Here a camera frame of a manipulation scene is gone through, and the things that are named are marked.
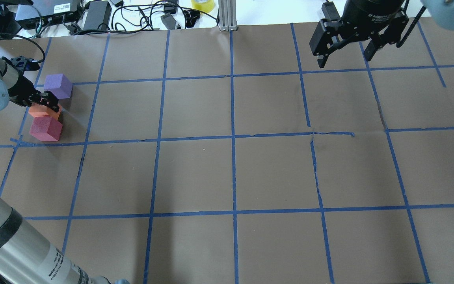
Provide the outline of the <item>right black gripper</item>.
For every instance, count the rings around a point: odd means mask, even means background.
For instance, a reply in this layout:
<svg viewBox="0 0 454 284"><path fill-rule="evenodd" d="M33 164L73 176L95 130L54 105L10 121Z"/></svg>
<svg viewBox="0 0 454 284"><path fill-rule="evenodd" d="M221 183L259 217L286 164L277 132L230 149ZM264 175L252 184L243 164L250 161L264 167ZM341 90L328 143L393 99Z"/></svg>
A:
<svg viewBox="0 0 454 284"><path fill-rule="evenodd" d="M399 43L409 21L403 3L403 0L348 0L340 15L332 1L323 2L324 18L309 42L319 68L326 66L330 54L350 43L370 40L363 52L367 62L385 45Z"/></svg>

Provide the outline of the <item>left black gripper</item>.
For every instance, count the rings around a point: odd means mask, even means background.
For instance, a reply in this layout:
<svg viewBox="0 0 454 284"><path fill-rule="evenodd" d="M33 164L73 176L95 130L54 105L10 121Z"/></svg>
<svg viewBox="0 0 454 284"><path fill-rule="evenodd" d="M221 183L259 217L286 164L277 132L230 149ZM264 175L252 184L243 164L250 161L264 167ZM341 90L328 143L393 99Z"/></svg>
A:
<svg viewBox="0 0 454 284"><path fill-rule="evenodd" d="M20 73L16 83L9 88L8 94L9 100L21 107L31 107L34 103L46 106L56 113L60 110L58 98L52 92L36 90L34 84Z"/></svg>

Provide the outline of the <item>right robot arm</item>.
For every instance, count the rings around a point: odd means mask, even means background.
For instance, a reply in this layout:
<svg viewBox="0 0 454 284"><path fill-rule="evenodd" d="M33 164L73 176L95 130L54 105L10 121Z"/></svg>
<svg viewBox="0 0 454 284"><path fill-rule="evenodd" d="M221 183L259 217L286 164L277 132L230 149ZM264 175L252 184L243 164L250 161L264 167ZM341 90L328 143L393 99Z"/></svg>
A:
<svg viewBox="0 0 454 284"><path fill-rule="evenodd" d="M333 52L350 43L369 41L363 52L366 61L386 45L403 46L426 11L440 27L454 31L454 0L423 0L411 22L408 6L407 0L348 0L340 15L335 4L326 0L321 6L324 18L309 42L318 66L324 68Z"/></svg>

